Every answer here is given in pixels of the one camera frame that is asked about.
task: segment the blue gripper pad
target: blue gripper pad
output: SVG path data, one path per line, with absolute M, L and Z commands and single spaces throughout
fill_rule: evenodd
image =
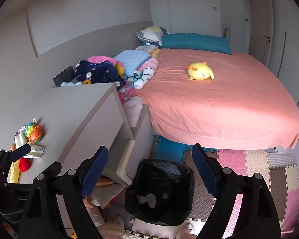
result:
M 105 146 L 101 146 L 96 152 L 96 158 L 94 159 L 84 177 L 81 179 L 81 199 L 85 199 L 86 196 L 89 196 L 92 193 L 95 184 L 100 178 L 102 171 L 107 163 L 108 154 L 108 150 Z
M 218 178 L 204 155 L 208 157 L 199 144 L 193 145 L 193 162 L 204 182 L 208 193 L 214 195 L 214 197 L 217 198 L 219 195 Z

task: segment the orange toy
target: orange toy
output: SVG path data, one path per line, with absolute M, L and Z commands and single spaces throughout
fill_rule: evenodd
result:
M 42 138 L 42 126 L 36 126 L 29 137 L 29 143 L 36 143 Z

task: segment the red toy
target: red toy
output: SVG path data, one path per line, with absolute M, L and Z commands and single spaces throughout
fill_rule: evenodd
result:
M 25 172 L 29 170 L 30 167 L 31 167 L 31 162 L 27 158 L 22 157 L 19 162 L 20 171 Z

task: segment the black trash bag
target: black trash bag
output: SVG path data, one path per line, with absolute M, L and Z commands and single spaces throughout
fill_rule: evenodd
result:
M 194 186 L 191 168 L 172 161 L 145 159 L 126 189 L 125 209 L 146 223 L 177 226 L 192 210 Z

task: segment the pink bedsheet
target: pink bedsheet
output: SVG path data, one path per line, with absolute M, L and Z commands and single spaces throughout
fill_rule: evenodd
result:
M 141 96 L 153 128 L 172 141 L 222 149 L 292 148 L 299 110 L 282 83 L 244 53 L 226 55 L 162 49 L 159 66 Z M 186 66 L 207 62 L 215 79 L 189 80 Z

